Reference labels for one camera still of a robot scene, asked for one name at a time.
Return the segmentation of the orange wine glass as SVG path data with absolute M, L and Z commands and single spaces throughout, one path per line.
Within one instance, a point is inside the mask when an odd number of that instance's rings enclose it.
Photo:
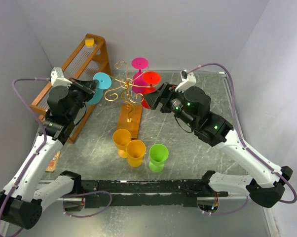
M 118 129 L 114 132 L 112 139 L 118 149 L 118 155 L 121 158 L 127 158 L 126 147 L 132 140 L 131 133 L 127 129 Z
M 141 140 L 132 140 L 126 147 L 127 161 L 131 167 L 139 167 L 146 153 L 146 146 Z

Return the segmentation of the orange wine glass front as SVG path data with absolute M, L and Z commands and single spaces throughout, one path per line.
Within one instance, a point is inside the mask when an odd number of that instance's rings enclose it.
M 132 140 L 126 147 L 127 161 L 131 167 L 139 167 L 146 153 L 146 146 L 141 140 Z

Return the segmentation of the red wine glass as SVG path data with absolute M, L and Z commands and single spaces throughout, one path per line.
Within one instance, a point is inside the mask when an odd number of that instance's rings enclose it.
M 144 88 L 144 90 L 142 91 L 142 96 L 156 91 L 155 87 L 160 83 L 161 76 L 157 72 L 148 71 L 144 73 L 143 79 L 146 83 L 148 83 L 148 87 Z

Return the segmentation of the pink wine glass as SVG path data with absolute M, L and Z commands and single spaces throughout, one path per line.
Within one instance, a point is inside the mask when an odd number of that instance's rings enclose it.
M 144 57 L 137 57 L 132 60 L 131 64 L 133 68 L 138 70 L 138 72 L 133 76 L 132 90 L 134 93 L 142 93 L 145 89 L 145 86 L 149 85 L 144 81 L 143 78 L 143 73 L 148 68 L 149 62 Z

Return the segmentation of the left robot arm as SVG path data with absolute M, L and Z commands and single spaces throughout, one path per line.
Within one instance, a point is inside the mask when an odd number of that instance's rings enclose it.
M 49 106 L 40 131 L 26 160 L 11 181 L 0 191 L 0 221 L 22 229 L 31 229 L 42 212 L 58 198 L 77 197 L 82 193 L 81 176 L 62 172 L 55 181 L 37 189 L 52 158 L 64 146 L 75 128 L 80 109 L 86 106 L 98 89 L 98 81 L 70 79 L 70 85 L 50 89 Z

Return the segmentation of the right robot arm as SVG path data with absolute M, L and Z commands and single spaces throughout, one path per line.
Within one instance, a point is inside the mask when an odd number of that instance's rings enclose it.
M 162 113 L 173 112 L 199 140 L 224 152 L 248 172 L 248 175 L 238 176 L 207 171 L 200 184 L 203 195 L 249 196 L 266 208 L 280 201 L 292 169 L 275 165 L 266 158 L 257 160 L 253 148 L 240 141 L 233 125 L 210 111 L 211 98 L 201 88 L 192 86 L 185 92 L 177 92 L 175 85 L 164 83 L 157 91 L 144 95 L 144 99 L 152 110 L 161 105 Z

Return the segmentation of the blue wine glass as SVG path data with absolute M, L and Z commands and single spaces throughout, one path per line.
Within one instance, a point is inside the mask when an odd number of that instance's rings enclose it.
M 87 102 L 88 104 L 95 105 L 100 102 L 104 95 L 104 90 L 111 87 L 111 78 L 108 74 L 98 72 L 94 75 L 93 80 L 98 82 L 98 88 L 94 96 Z

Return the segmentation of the green wine glass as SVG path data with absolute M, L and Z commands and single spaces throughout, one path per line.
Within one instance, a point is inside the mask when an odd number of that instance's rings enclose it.
M 149 168 L 152 172 L 159 173 L 169 156 L 169 151 L 163 144 L 154 144 L 149 150 Z

